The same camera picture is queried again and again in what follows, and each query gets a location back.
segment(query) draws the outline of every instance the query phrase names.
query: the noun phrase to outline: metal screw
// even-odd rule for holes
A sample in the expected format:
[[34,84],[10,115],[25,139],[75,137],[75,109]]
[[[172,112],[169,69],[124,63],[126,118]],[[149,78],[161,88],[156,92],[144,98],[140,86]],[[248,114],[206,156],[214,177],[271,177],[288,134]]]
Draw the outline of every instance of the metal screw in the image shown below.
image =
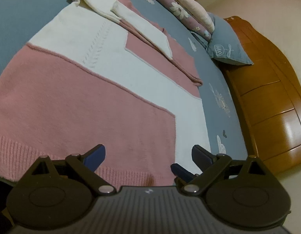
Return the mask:
[[100,186],[98,188],[98,191],[100,191],[101,193],[111,193],[114,191],[114,188],[110,185],[104,185],[104,186]]
[[190,193],[195,193],[195,192],[199,191],[199,186],[194,185],[194,184],[189,184],[184,187],[184,191],[190,192]]

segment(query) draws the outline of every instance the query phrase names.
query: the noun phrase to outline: floral pillow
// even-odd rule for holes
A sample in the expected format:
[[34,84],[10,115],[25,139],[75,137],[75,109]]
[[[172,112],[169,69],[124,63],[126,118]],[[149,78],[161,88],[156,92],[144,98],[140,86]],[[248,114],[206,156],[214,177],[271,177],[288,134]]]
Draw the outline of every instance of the floral pillow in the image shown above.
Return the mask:
[[209,31],[200,23],[197,22],[181,5],[175,0],[157,0],[167,10],[173,13],[173,15],[181,21],[181,23],[188,28],[202,36],[205,40],[209,41],[211,34]]
[[206,48],[210,58],[232,64],[252,65],[253,62],[242,48],[242,45],[228,22],[224,19],[209,13],[214,22],[214,32]]

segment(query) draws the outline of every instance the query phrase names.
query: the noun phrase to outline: ribbed hem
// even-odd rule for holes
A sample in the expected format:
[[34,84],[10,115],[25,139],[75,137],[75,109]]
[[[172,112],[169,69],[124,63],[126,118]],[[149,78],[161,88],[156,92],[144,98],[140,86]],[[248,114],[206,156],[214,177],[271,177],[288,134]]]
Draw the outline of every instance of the ribbed hem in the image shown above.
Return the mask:
[[[13,182],[20,180],[34,161],[42,155],[47,154],[0,135],[0,177]],[[60,159],[58,156],[49,156],[52,160]]]
[[[49,155],[52,160],[66,157],[50,155],[0,135],[0,177],[17,182],[42,155]],[[173,183],[172,173],[167,173],[167,176],[163,177],[146,172],[116,170],[105,166],[100,166],[95,173],[117,189],[120,186],[169,186]]]

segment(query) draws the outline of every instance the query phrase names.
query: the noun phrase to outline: cable knit pattern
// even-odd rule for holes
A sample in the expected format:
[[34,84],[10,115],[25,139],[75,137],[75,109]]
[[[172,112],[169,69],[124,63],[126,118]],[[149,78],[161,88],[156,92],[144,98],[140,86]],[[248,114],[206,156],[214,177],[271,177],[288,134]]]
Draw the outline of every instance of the cable knit pattern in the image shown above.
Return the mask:
[[95,68],[95,64],[97,64],[98,56],[100,55],[105,40],[110,32],[111,25],[113,23],[111,21],[104,21],[95,35],[84,59],[82,60],[83,65],[89,68]]

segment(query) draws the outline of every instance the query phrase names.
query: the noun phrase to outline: printed bedsheet pattern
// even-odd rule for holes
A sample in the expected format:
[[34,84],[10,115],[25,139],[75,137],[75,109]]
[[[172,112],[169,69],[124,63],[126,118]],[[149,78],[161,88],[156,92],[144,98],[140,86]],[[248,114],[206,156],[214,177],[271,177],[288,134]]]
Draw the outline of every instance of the printed bedsheet pattern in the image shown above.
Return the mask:
[[[131,0],[148,20],[157,22],[194,57],[203,86],[203,102],[211,152],[245,159],[247,151],[229,89],[216,64],[190,32],[156,0]],[[65,0],[0,0],[0,74],[14,54],[67,6]]]

